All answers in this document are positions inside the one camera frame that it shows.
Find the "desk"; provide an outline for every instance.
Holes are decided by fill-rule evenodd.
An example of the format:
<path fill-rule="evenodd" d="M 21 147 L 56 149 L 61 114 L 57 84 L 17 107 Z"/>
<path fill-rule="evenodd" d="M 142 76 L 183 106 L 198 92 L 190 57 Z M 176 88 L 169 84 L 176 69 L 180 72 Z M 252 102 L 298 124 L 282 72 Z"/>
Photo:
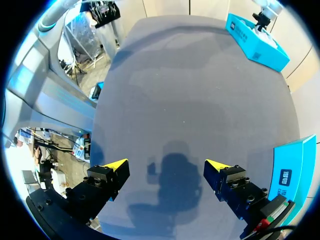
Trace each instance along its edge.
<path fill-rule="evenodd" d="M 129 159 L 130 177 L 98 215 L 126 240 L 239 239 L 246 223 L 203 177 L 205 159 L 240 165 L 270 188 L 273 149 L 299 139 L 282 75 L 250 61 L 200 16 L 140 20 L 97 104 L 90 164 Z"/>

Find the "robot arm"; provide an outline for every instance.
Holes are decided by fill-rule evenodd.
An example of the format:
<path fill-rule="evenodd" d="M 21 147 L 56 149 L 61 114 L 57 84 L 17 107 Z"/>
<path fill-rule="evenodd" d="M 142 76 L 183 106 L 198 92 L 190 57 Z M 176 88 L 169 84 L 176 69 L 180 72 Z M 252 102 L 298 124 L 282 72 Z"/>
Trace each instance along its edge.
<path fill-rule="evenodd" d="M 259 26 L 258 30 L 261 32 L 262 28 L 267 28 L 271 21 L 281 13 L 284 6 L 277 0 L 252 0 L 256 4 L 261 6 L 261 12 L 259 14 L 254 13 L 253 17 L 257 20 L 256 26 Z"/>

